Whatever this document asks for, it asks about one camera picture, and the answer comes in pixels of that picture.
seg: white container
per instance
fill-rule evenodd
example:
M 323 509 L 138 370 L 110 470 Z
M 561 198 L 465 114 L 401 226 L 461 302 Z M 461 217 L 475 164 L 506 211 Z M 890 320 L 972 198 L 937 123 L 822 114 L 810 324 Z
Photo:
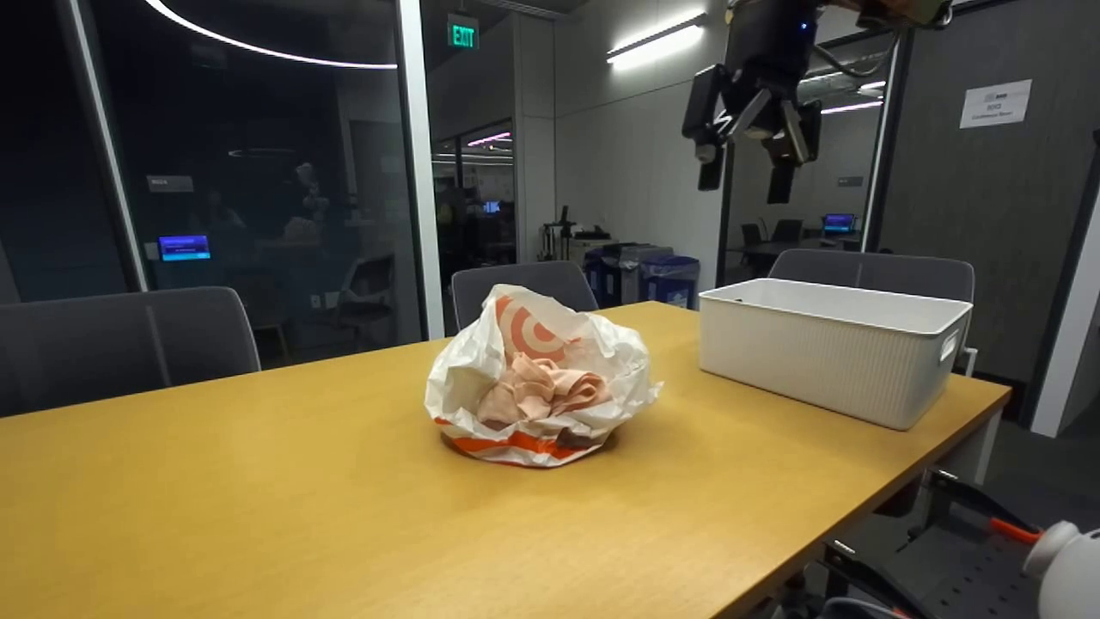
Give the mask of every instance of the white container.
M 911 430 L 963 348 L 972 302 L 752 278 L 700 301 L 700 370 Z

